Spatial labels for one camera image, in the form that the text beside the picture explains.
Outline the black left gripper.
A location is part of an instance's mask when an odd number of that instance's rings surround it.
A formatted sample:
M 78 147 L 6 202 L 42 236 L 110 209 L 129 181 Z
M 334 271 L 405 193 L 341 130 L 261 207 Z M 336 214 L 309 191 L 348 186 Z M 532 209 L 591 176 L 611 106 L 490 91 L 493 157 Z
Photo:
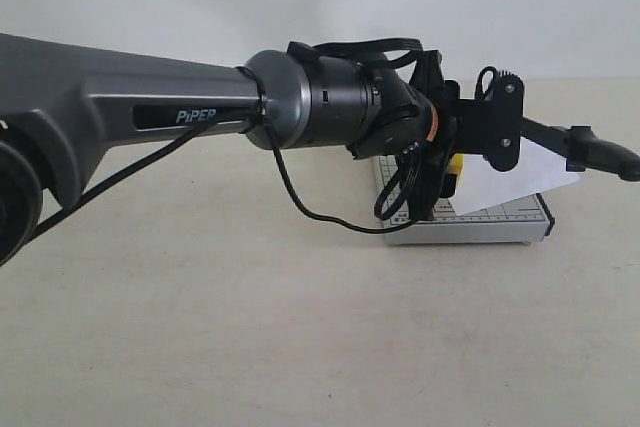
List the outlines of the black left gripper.
M 423 142 L 413 141 L 399 155 L 400 186 L 413 187 L 407 198 L 410 221 L 432 221 L 439 196 L 455 195 L 461 176 L 446 174 L 446 169 L 456 154 L 456 130 L 456 121 L 440 120 Z

